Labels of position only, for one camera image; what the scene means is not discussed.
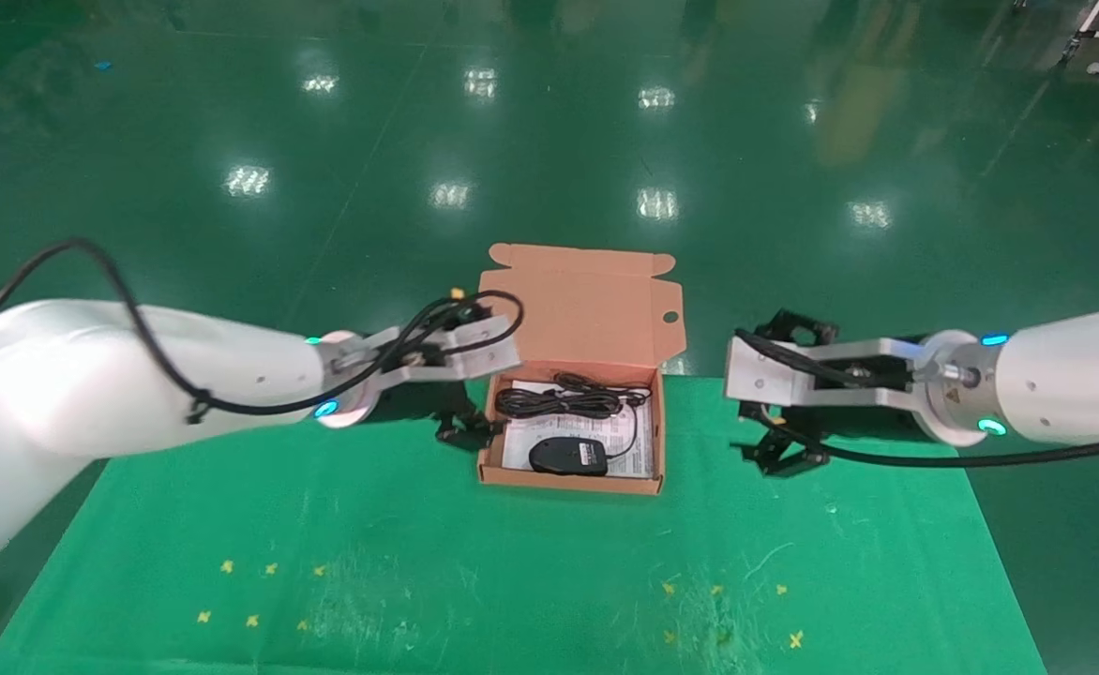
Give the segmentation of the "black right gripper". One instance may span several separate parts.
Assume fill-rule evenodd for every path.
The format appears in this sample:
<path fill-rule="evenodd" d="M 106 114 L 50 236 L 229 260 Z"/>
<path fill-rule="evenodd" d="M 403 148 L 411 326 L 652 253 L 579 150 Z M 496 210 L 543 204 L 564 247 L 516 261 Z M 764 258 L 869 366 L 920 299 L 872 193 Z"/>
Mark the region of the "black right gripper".
<path fill-rule="evenodd" d="M 799 346 L 824 346 L 839 338 L 839 325 L 781 308 L 754 334 Z M 793 478 L 828 466 L 832 453 L 822 439 L 872 439 L 888 442 L 931 442 L 917 418 L 897 409 L 786 409 L 769 405 L 739 405 L 739 420 L 764 428 L 755 442 L 737 442 L 742 460 L 764 477 Z"/>

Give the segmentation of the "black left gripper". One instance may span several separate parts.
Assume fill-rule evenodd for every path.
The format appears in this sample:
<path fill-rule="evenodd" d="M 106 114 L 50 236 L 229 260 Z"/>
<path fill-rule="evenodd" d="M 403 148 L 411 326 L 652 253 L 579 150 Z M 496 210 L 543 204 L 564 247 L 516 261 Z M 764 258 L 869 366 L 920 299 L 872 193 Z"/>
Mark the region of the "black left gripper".
<path fill-rule="evenodd" d="M 417 419 L 439 420 L 435 439 L 449 447 L 478 453 L 504 431 L 502 420 L 486 418 L 471 401 L 464 381 L 418 381 L 414 398 Z"/>

